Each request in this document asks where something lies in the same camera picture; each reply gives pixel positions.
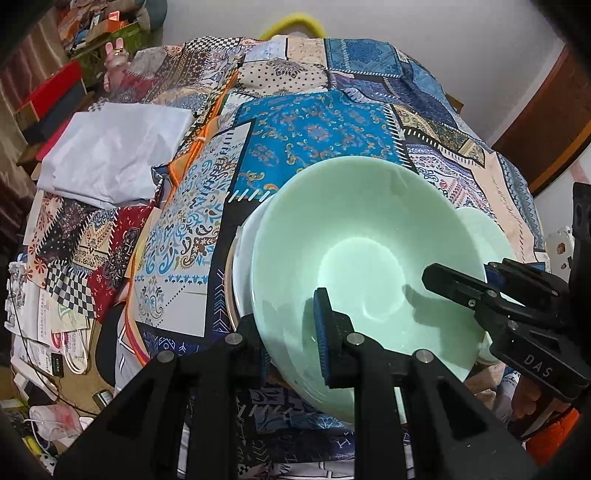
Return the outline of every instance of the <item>polka dot fabric patch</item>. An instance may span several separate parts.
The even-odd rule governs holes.
[[[237,90],[252,97],[326,91],[328,76],[322,65],[282,59],[251,61],[240,69]]]

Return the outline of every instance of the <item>green bowl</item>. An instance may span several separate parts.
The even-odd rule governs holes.
[[[340,157],[291,178],[262,218],[251,270],[256,325],[285,380],[316,408],[353,423],[353,391],[328,389],[320,372],[318,287],[357,332],[393,351],[429,349],[464,380],[484,333],[471,310],[423,287],[423,269],[434,262],[485,279],[452,204],[412,171]]]

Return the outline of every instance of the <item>green crate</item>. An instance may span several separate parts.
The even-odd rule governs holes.
[[[123,38],[125,49],[129,52],[130,58],[138,50],[150,46],[151,33],[142,30],[137,22],[126,25],[116,32],[95,38],[86,47],[78,50],[72,56],[72,60],[80,63],[82,68],[82,79],[87,88],[94,86],[105,71],[105,59],[107,53],[105,45],[107,42],[115,44],[117,38]]]

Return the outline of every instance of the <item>plush toy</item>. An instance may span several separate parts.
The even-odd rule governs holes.
[[[108,42],[105,45],[107,58],[105,60],[105,92],[114,92],[121,85],[125,71],[130,67],[129,53],[123,47],[123,38],[119,37],[115,41],[115,48],[113,44]]]
[[[142,30],[153,32],[162,27],[167,12],[167,0],[111,0],[105,14],[119,10],[121,13],[135,12]]]

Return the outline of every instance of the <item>hand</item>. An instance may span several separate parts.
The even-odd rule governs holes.
[[[511,401],[513,416],[520,419],[526,415],[532,415],[535,412],[536,402],[541,396],[542,390],[540,387],[525,375],[521,375],[519,383],[515,389],[515,394],[513,395],[513,400]],[[554,407],[554,411],[559,412],[563,412],[569,406],[569,404],[556,399],[554,399],[554,402],[551,405]]]

